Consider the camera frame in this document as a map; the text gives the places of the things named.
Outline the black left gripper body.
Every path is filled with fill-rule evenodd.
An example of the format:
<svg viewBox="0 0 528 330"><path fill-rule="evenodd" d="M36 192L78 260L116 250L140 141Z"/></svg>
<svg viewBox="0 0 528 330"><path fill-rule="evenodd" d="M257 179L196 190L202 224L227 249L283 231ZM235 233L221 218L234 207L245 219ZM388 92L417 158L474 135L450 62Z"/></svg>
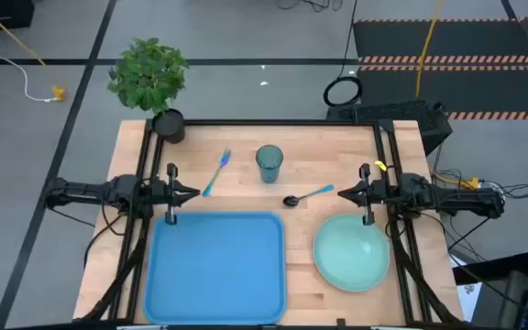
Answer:
<svg viewBox="0 0 528 330"><path fill-rule="evenodd" d="M167 211L165 213L165 223L167 225L176 225L176 211L177 196L174 191L174 184L178 176L178 168L174 163L167 164L167 177L163 181L159 176L154 176L151 179L151 201L153 204L166 204Z"/></svg>

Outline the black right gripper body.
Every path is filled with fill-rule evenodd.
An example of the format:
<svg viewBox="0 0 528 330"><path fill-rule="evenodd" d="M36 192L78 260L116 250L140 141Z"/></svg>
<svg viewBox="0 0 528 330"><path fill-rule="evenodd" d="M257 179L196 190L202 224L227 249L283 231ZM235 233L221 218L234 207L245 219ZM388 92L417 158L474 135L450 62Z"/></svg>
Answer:
<svg viewBox="0 0 528 330"><path fill-rule="evenodd" d="M385 204L394 198L388 174L392 166L387 167L388 170L386 172L381 170L384 178L374 181L369 180L370 165L368 163L363 163L359 169L359 175L362 179L362 191L360 195L362 196L362 205L366 208L362 216L362 224L364 226L375 224L375 215L371 208L373 204Z"/></svg>

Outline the blue-handled metal fork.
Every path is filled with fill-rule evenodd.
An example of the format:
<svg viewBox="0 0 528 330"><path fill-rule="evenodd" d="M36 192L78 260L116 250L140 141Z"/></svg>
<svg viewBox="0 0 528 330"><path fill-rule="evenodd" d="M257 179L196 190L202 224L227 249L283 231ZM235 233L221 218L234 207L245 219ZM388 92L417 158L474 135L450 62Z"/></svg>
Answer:
<svg viewBox="0 0 528 330"><path fill-rule="evenodd" d="M212 179L209 181L208 185L205 187L205 189L202 192L202 197L208 197L215 185L215 181L217 177L219 176L221 170L224 168L224 166L229 162L231 156L231 150L227 148L224 153L222 154L222 157L219 161L219 166L216 169Z"/></svg>

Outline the pale green round plate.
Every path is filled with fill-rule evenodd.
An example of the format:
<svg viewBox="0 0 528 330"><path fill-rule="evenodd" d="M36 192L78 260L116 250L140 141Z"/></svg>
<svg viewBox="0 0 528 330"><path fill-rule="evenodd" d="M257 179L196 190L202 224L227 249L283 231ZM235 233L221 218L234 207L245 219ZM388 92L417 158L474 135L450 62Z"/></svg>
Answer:
<svg viewBox="0 0 528 330"><path fill-rule="evenodd" d="M366 292L386 277L391 263L389 244L375 225L356 214L325 221L313 239L313 261L322 277L344 292Z"/></svg>

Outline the blue-handled metal spoon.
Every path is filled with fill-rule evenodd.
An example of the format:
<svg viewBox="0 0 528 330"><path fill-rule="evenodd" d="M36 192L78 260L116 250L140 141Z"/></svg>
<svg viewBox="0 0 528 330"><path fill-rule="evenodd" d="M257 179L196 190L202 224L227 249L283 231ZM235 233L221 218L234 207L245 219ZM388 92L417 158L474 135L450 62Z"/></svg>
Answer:
<svg viewBox="0 0 528 330"><path fill-rule="evenodd" d="M302 199L305 199L305 198L308 198L308 197L312 197L314 195L317 195L317 194L320 194L320 193L328 193L328 192L331 192L333 191L335 188L335 186L333 184L329 184L329 185L326 185L325 187L323 188L320 188L316 191L313 191L313 192L309 192L305 195L302 195L302 196L294 196L294 195L289 195L289 196L286 196L283 200L282 200L282 203L285 205L285 206L288 206L288 207L295 207L299 204L299 202L302 200Z"/></svg>

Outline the teal translucent plastic cup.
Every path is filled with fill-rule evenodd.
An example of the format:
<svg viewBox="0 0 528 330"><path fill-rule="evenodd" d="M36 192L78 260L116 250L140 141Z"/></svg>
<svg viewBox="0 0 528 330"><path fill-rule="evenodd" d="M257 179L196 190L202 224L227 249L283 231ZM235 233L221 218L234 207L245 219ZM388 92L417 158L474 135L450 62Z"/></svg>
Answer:
<svg viewBox="0 0 528 330"><path fill-rule="evenodd" d="M274 145L260 147L256 153L260 179L265 183L274 183L279 177L282 162L283 153L279 147Z"/></svg>

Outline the blue plastic tray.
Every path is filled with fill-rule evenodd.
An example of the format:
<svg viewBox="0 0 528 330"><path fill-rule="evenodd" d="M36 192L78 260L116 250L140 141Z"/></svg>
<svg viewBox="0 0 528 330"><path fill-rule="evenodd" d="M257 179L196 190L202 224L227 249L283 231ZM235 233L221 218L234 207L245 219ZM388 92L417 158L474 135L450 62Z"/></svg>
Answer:
<svg viewBox="0 0 528 330"><path fill-rule="evenodd" d="M285 226L271 212L178 213L159 220L143 311L158 325L267 325L287 309Z"/></svg>

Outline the black plant pot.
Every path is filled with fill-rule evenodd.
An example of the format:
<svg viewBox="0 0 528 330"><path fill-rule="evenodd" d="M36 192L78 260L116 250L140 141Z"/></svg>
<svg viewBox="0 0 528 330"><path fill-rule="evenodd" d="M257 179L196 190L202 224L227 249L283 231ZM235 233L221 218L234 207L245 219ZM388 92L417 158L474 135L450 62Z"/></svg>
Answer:
<svg viewBox="0 0 528 330"><path fill-rule="evenodd" d="M182 142L185 137L184 117L180 111L173 108L155 115L152 128L159 138L172 144Z"/></svg>

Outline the black computer case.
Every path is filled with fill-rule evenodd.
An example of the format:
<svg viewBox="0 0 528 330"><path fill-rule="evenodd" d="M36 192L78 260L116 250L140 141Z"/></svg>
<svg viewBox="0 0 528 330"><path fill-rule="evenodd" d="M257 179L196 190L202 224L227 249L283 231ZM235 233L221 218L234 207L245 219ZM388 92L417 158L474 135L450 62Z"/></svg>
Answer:
<svg viewBox="0 0 528 330"><path fill-rule="evenodd" d="M453 132L443 104L425 100L406 101L394 104L343 105L330 107L326 120L342 122L370 121L416 121L419 127L423 150L428 156Z"/></svg>

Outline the green leafy plant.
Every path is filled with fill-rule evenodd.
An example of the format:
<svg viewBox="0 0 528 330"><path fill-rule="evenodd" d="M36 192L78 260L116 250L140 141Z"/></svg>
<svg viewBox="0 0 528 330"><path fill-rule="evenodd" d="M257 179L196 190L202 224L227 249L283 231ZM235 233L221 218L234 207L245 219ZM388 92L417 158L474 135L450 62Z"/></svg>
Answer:
<svg viewBox="0 0 528 330"><path fill-rule="evenodd" d="M158 38L133 38L109 69L107 89L123 106L158 116L185 88L188 69L179 49L161 44Z"/></svg>

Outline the white paper sheet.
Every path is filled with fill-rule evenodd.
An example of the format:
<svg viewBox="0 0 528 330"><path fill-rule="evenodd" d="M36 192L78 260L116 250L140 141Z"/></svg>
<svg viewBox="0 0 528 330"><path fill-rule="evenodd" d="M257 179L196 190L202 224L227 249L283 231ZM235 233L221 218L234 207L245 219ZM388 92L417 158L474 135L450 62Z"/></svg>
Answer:
<svg viewBox="0 0 528 330"><path fill-rule="evenodd" d="M466 322L471 322L474 312L476 310L477 302L479 299L479 293L481 290L482 283L472 283L457 285L456 290L459 296L460 306L462 314Z"/></svg>

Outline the black hazard-striped floor mat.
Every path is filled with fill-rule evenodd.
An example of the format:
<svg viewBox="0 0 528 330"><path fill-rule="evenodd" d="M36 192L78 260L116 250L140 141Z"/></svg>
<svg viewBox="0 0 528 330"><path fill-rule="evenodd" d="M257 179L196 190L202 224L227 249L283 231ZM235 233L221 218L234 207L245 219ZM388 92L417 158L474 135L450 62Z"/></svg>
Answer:
<svg viewBox="0 0 528 330"><path fill-rule="evenodd" d="M362 102L442 102L455 120L528 120L528 17L360 20Z"/></svg>

